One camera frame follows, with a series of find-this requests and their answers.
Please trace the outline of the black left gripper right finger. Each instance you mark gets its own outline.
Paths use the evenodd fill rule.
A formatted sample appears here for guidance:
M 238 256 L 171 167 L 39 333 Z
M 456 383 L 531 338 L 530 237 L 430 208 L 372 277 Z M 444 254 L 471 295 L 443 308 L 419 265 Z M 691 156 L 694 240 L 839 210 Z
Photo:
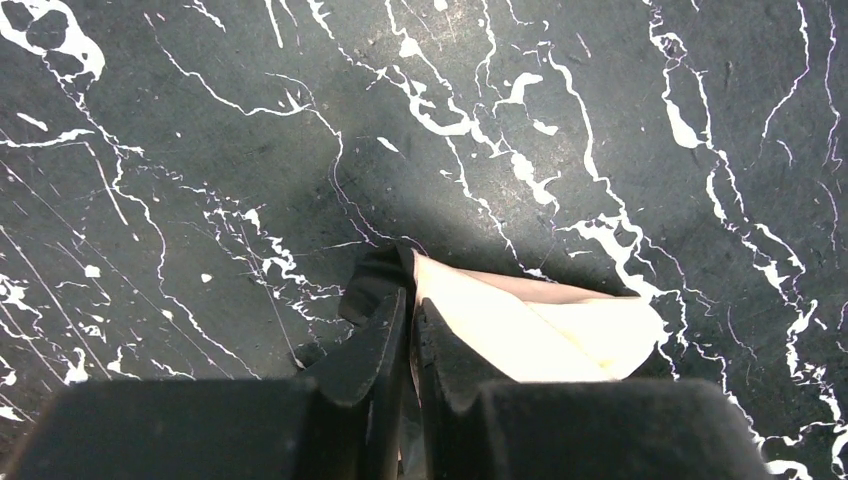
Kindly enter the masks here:
M 704 381 L 521 384 L 430 301 L 414 357 L 431 479 L 766 479 L 738 409 Z

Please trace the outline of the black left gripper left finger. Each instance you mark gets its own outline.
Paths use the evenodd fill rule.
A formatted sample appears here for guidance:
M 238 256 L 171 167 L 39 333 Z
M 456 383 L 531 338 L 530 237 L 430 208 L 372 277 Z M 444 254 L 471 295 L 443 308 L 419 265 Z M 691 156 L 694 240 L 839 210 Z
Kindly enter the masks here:
M 393 479 L 406 295 L 299 374 L 87 382 L 14 450 L 10 479 Z

